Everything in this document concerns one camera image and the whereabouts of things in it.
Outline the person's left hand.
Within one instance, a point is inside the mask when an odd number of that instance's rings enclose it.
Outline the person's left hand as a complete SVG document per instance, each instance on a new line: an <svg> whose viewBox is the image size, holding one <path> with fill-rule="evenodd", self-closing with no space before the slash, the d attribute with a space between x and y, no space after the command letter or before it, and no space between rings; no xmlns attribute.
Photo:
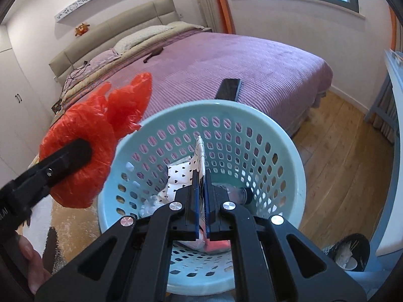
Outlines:
<svg viewBox="0 0 403 302"><path fill-rule="evenodd" d="M51 278L51 274L44 268L42 257L27 238L20 236L18 246L28 262L28 287L33 294L36 294L38 289Z"/></svg>

